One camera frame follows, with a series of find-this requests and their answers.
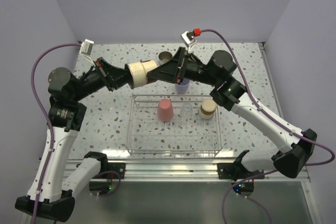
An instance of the tabletop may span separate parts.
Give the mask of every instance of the tabletop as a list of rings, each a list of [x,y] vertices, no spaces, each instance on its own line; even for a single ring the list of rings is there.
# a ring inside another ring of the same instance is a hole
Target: tabletop
[[[253,94],[265,106],[278,114],[276,100],[270,85],[263,57],[257,43],[230,44],[238,58]],[[140,60],[158,60],[162,51],[173,55],[182,44],[106,44],[94,45],[92,59],[99,57],[117,67]],[[216,50],[227,50],[221,43],[199,43],[193,53],[207,63]],[[90,63],[83,57],[77,60],[74,74],[80,76],[88,71]],[[243,82],[238,70],[233,76]],[[191,82],[187,94],[206,95],[212,87]],[[132,94],[175,94],[174,84],[157,81],[131,90],[124,86],[110,92],[103,88],[81,102],[87,107],[80,133],[71,149],[69,159],[82,159],[89,151],[106,153],[108,158],[156,158],[155,155],[131,155],[126,149],[128,120]],[[219,108],[223,148],[216,157],[235,157],[244,150],[257,153],[275,149],[275,145],[249,122],[232,112]]]

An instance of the dish rack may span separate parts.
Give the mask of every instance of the dish rack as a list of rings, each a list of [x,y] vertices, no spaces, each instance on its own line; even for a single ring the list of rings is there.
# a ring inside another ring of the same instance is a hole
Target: dish rack
[[[157,117],[162,99],[169,99],[174,116],[169,122]],[[214,157],[222,149],[219,112],[210,120],[198,115],[198,109],[208,95],[132,95],[126,147],[132,154],[159,154],[161,157]],[[183,105],[192,107],[188,118]]]

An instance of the terrazzo surface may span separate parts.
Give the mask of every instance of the terrazzo surface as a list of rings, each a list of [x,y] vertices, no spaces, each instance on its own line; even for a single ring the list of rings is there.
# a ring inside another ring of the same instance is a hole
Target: terrazzo surface
[[[154,59],[162,51],[173,55],[182,44],[109,44],[94,45],[92,59],[104,57],[106,61],[117,67],[125,63]],[[253,94],[267,107],[276,112],[277,106],[268,80],[266,68],[257,43],[231,44]],[[199,43],[193,48],[203,63],[207,63],[215,50],[228,50],[220,43]],[[90,63],[79,57],[74,74],[80,76],[90,68]],[[243,82],[238,70],[233,76]],[[191,82],[187,94],[208,95],[212,87],[198,82]],[[119,90],[109,92],[103,88],[88,96],[81,102],[87,107],[81,131],[71,149],[69,159],[82,159],[89,151],[104,152],[109,158],[195,158],[210,157],[206,155],[155,155],[130,154],[126,149],[128,120],[132,94],[175,94],[174,84],[157,81],[144,87],[131,90],[124,86]],[[249,122],[232,112],[218,108],[222,135],[222,150],[216,157],[238,156],[244,150],[264,152],[275,150],[274,144]]]

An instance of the cable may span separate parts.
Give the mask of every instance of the cable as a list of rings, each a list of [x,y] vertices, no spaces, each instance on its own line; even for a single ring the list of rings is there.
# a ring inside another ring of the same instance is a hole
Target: cable
[[[97,177],[100,176],[100,175],[104,175],[104,174],[114,174],[114,175],[116,175],[119,182],[118,182],[117,186],[115,187],[115,189],[109,190],[107,194],[97,195],[97,197],[106,197],[106,196],[111,196],[112,194],[115,194],[116,191],[118,190],[120,184],[121,184],[121,177],[120,177],[119,173],[114,172],[112,170],[108,170],[107,172],[102,172],[102,173],[98,174]]]
[[[240,75],[242,76],[242,79],[243,79],[243,81],[244,81],[244,85],[245,85],[246,90],[247,90],[247,94],[249,95],[249,97],[251,98],[251,100],[253,101],[253,103],[257,106],[257,108],[258,108],[258,109],[259,109],[259,110],[260,110],[260,111],[261,111],[261,112],[262,112],[268,119],[270,119],[271,121],[273,121],[275,124],[277,124],[278,126],[280,126],[281,128],[283,128],[283,129],[286,130],[287,132],[291,133],[292,130],[291,130],[290,128],[286,127],[285,125],[283,125],[282,123],[280,123],[279,121],[277,121],[275,118],[273,118],[270,114],[268,114],[265,110],[263,110],[263,109],[260,108],[260,105],[258,104],[258,102],[255,100],[255,98],[254,98],[253,95],[252,95],[251,89],[250,89],[250,87],[249,87],[249,85],[248,85],[248,82],[247,82],[247,80],[246,80],[246,78],[245,78],[245,75],[244,75],[244,73],[243,73],[243,70],[242,70],[242,68],[240,67],[240,64],[239,64],[239,62],[238,62],[238,59],[237,59],[235,53],[233,52],[231,46],[229,45],[229,43],[226,41],[226,39],[225,39],[219,32],[217,32],[216,30],[213,30],[213,29],[203,29],[203,30],[201,30],[201,33],[204,33],[204,32],[207,32],[207,31],[210,31],[210,32],[215,33],[216,35],[218,35],[218,36],[222,39],[222,41],[224,42],[224,44],[227,46],[227,48],[229,49],[229,51],[230,51],[232,57],[234,58],[234,60],[235,60],[235,62],[236,62],[236,65],[237,65],[237,68],[238,68],[238,70],[239,70],[239,73],[240,73]],[[332,162],[332,161],[335,159],[335,153],[334,153],[334,151],[333,151],[332,149],[330,149],[329,147],[327,147],[327,146],[325,146],[325,145],[323,145],[323,144],[317,143],[317,142],[315,142],[315,141],[312,141],[312,140],[310,140],[310,139],[308,139],[308,138],[306,138],[306,137],[304,137],[304,136],[299,135],[298,133],[293,133],[293,135],[296,136],[296,137],[298,137],[298,138],[300,138],[300,139],[302,139],[302,140],[304,140],[304,141],[306,141],[306,142],[308,142],[308,143],[310,143],[310,144],[313,144],[313,145],[316,145],[316,146],[318,146],[318,147],[321,147],[321,148],[325,149],[326,151],[328,151],[328,152],[331,154],[331,157],[330,157],[328,160],[326,160],[326,161],[322,161],[322,162],[317,162],[317,163],[306,164],[307,166],[324,165],[324,164],[328,164],[328,163]],[[257,178],[257,177],[265,176],[265,175],[272,174],[272,173],[275,173],[275,172],[277,172],[277,170],[272,170],[272,171],[267,172],[267,173],[263,173],[263,174],[259,174],[259,175],[255,175],[255,176],[252,176],[252,177],[243,179],[243,180],[241,180],[241,181],[239,181],[239,182],[233,184],[233,185],[226,191],[226,193],[225,193],[225,195],[224,195],[224,198],[223,198],[223,201],[222,201],[222,216],[223,216],[223,220],[224,220],[224,223],[225,223],[225,224],[227,224],[227,221],[226,221],[226,218],[225,218],[224,204],[225,204],[225,200],[226,200],[228,194],[230,193],[231,189],[233,189],[233,188],[234,188],[235,186],[237,186],[238,184],[243,183],[243,182],[245,182],[245,181],[247,181],[247,180],[249,180],[249,179],[255,179],[255,178]],[[269,211],[268,211],[268,210],[267,210],[261,203],[259,203],[259,202],[256,201],[255,199],[252,199],[252,198],[249,198],[249,197],[247,197],[247,199],[253,201],[253,202],[256,203],[256,204],[258,204],[258,205],[259,205],[259,206],[266,212],[266,214],[267,214],[267,216],[268,216],[269,223],[272,224],[272,218],[271,218],[271,216],[270,216]]]
[[[38,97],[37,92],[36,92],[36,88],[35,88],[35,71],[36,71],[36,67],[37,67],[38,63],[42,60],[42,58],[45,55],[47,55],[48,53],[50,53],[51,51],[53,51],[53,50],[55,50],[57,48],[70,47],[70,46],[80,46],[80,44],[62,44],[62,45],[59,45],[59,46],[56,46],[56,47],[52,47],[52,48],[48,49],[47,51],[45,51],[35,61],[34,65],[33,65],[33,69],[31,70],[31,75],[30,75],[30,84],[31,84],[31,88],[32,88],[34,97],[35,97],[35,99],[37,101],[38,106],[41,108],[42,113],[43,113],[44,117],[46,118],[47,123],[48,123],[48,127],[50,129],[50,146],[49,146],[49,148],[51,150],[54,147],[54,138],[55,138],[54,129],[52,127],[53,125],[52,125],[51,120],[50,120],[50,118],[48,116],[48,113],[45,110],[45,108],[43,107],[43,105],[42,105],[42,103],[40,101],[40,98]],[[48,152],[47,157],[46,157],[46,161],[45,161],[45,163],[43,165],[43,168],[42,168],[42,171],[41,171],[40,179],[39,179],[38,184],[37,184],[37,190],[36,190],[37,194],[36,194],[35,203],[34,203],[33,217],[31,219],[32,220],[31,221],[32,224],[36,223],[37,206],[38,206],[38,202],[39,202],[39,199],[40,199],[40,192],[41,192],[42,182],[43,182],[44,175],[46,173],[46,169],[47,169],[47,166],[48,166],[48,163],[49,163],[49,160],[50,160],[50,156],[51,156],[51,152]]]

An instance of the gray floor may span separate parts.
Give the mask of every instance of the gray floor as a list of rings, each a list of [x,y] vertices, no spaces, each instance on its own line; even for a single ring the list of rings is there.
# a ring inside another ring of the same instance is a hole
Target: gray floor
[[[84,190],[67,224],[223,223],[220,206],[228,185],[126,182],[115,195],[98,200]],[[267,207],[274,224],[312,223],[299,182],[259,182],[252,196]],[[269,223],[260,207],[234,193],[229,195],[225,206],[229,223]]]

